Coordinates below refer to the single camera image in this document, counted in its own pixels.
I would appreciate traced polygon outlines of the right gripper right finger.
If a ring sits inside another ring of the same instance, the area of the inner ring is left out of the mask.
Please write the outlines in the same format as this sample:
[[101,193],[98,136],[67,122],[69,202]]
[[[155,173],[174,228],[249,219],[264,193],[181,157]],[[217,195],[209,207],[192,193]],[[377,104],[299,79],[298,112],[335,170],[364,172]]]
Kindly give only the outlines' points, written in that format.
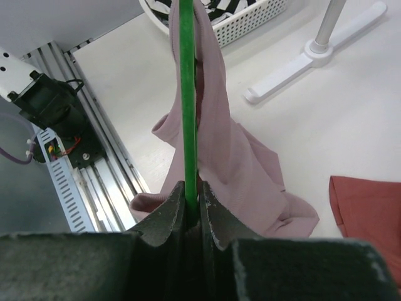
[[200,200],[205,202],[201,209],[206,210],[206,225],[218,249],[225,250],[236,239],[262,238],[220,203],[207,181],[202,182]]

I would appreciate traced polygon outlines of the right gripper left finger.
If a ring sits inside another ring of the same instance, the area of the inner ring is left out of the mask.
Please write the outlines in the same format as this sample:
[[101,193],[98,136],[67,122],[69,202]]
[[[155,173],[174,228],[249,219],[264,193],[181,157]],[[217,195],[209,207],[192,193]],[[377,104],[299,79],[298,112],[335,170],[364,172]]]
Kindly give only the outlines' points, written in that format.
[[185,183],[179,181],[164,201],[145,219],[125,232],[150,248],[181,248],[185,233]]

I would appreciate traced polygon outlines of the pink tank top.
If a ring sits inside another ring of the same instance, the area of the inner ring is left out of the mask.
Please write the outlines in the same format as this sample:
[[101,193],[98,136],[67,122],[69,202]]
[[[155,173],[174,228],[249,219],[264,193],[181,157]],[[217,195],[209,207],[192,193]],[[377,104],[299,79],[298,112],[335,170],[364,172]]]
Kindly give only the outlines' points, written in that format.
[[[172,1],[169,36],[176,65],[174,104],[152,133],[174,149],[160,193],[140,193],[130,203],[139,222],[167,200],[184,180],[181,122],[179,2]],[[257,234],[275,238],[307,238],[319,222],[315,209],[286,192],[278,155],[230,115],[226,68],[217,38],[201,1],[194,1],[197,101],[197,166],[220,203]]]

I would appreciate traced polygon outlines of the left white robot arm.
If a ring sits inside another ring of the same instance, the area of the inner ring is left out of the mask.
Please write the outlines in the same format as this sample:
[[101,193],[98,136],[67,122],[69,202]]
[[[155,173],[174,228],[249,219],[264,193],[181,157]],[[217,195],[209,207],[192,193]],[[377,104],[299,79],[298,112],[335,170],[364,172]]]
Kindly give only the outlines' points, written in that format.
[[87,126],[78,108],[77,92],[33,65],[1,49],[1,97],[21,109],[21,115],[63,139],[79,137]]

